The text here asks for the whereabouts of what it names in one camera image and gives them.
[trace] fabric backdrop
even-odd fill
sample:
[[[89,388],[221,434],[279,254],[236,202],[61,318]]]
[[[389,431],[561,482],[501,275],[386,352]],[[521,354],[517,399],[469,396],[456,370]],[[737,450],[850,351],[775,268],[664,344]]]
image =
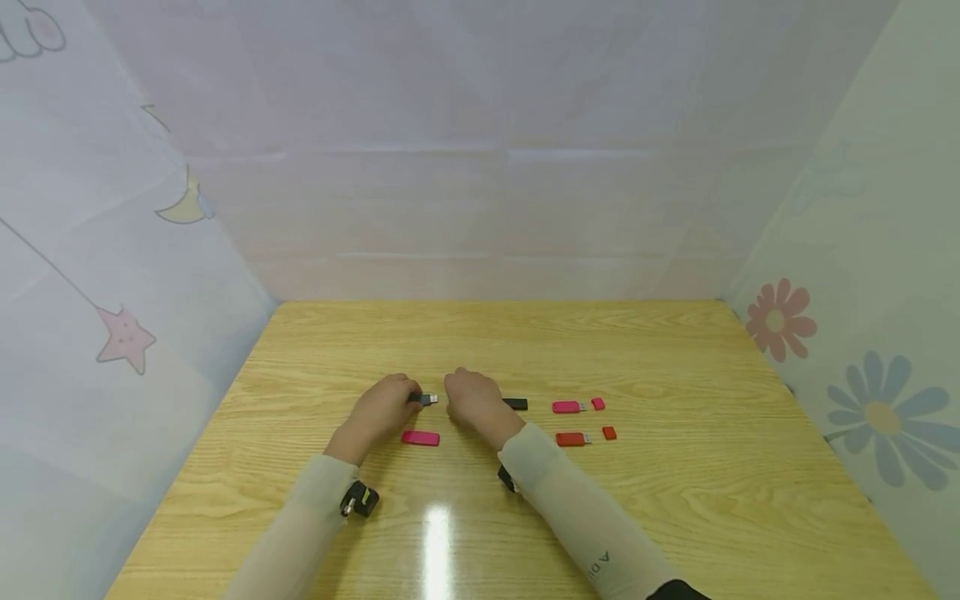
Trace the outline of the fabric backdrop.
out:
[[[0,33],[0,597],[99,600],[274,303],[82,4]]]
[[[958,22],[954,0],[900,5],[726,295],[942,598],[960,598]]]
[[[281,299],[716,298],[897,0],[87,0]]]

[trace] pink flower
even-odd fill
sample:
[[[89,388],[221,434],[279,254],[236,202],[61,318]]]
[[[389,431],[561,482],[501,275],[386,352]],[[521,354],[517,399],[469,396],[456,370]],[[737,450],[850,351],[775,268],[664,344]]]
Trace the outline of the pink flower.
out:
[[[800,316],[809,304],[810,294],[806,288],[799,287],[790,293],[790,279],[781,279],[776,293],[773,284],[767,283],[760,288],[756,302],[747,308],[750,315],[747,332],[754,337],[760,351],[769,348],[778,363],[786,360],[786,346],[797,356],[806,358],[806,346],[798,338],[808,338],[817,332],[813,319]]]

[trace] wooden table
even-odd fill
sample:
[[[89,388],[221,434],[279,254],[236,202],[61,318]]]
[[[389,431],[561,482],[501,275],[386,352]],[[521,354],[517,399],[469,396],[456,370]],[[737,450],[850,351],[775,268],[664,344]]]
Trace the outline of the wooden table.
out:
[[[297,302],[280,306],[108,600],[219,598],[307,458],[387,372],[443,392],[493,376],[716,598],[933,597],[763,356],[720,302]],[[553,415],[558,398],[603,412]],[[498,463],[442,404],[363,466],[382,502],[355,517],[314,598],[592,598]],[[606,442],[600,427],[619,438]]]

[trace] red usb flash drive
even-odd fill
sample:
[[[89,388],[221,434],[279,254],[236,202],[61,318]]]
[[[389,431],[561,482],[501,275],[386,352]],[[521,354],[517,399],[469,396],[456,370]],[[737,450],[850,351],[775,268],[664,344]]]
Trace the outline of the red usb flash drive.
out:
[[[555,413],[580,413],[587,410],[586,404],[576,400],[560,400],[553,403]]]
[[[432,431],[414,431],[410,429],[403,432],[403,435],[400,436],[400,441],[404,444],[440,445],[440,434]]]
[[[590,436],[586,433],[558,433],[557,445],[585,445],[590,443]]]

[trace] star print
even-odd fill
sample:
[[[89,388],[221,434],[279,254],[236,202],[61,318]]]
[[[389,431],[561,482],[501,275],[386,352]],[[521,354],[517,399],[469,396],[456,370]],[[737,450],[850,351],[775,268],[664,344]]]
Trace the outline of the star print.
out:
[[[156,342],[156,338],[136,321],[133,314],[124,307],[113,314],[103,308],[97,308],[100,318],[110,332],[110,338],[97,356],[98,363],[124,358],[130,366],[143,374],[147,369],[146,350]]]

